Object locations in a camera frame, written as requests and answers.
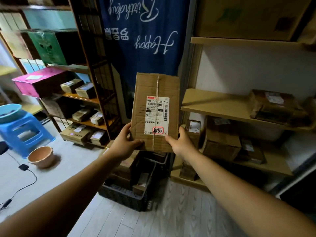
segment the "blue banner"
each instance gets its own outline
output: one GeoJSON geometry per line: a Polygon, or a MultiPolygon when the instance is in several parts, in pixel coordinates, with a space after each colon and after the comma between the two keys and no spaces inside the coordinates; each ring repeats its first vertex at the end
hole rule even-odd
{"type": "Polygon", "coordinates": [[[177,75],[190,0],[100,0],[106,52],[132,114],[136,73],[177,75]]]}

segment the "clay bowl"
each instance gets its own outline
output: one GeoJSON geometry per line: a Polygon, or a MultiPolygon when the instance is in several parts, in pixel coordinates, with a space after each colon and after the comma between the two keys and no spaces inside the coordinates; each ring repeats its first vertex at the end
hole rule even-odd
{"type": "Polygon", "coordinates": [[[55,155],[53,149],[48,146],[43,146],[35,149],[27,157],[29,162],[36,165],[40,169],[50,167],[55,161],[55,155]]]}

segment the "tiled floor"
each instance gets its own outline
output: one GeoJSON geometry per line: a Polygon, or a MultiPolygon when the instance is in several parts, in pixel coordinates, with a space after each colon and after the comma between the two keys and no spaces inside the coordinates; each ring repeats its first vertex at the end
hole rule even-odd
{"type": "MultiPolygon", "coordinates": [[[[100,152],[97,147],[87,149],[63,141],[51,122],[45,127],[56,136],[48,145],[61,156],[61,161],[48,170],[38,170],[31,165],[37,182],[14,197],[9,207],[0,212],[0,221],[82,170],[100,152]]],[[[0,156],[0,203],[35,179],[29,171],[18,169],[18,163],[9,154],[20,163],[27,163],[13,151],[0,156]]],[[[96,194],[68,236],[245,236],[215,198],[206,192],[162,181],[153,206],[152,211],[139,213],[96,194]]]]}

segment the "pink box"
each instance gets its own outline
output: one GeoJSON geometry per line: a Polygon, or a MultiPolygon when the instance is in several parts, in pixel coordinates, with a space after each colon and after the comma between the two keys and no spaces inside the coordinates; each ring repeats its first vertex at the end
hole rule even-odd
{"type": "Polygon", "coordinates": [[[45,98],[61,91],[60,84],[72,80],[70,71],[48,67],[12,79],[23,95],[45,98]]]}

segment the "barcode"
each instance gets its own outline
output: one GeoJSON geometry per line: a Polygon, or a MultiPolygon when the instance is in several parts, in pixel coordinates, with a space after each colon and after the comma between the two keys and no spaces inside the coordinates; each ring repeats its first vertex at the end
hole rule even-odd
{"type": "Polygon", "coordinates": [[[165,105],[165,114],[164,114],[164,121],[168,120],[168,106],[165,105]]]}

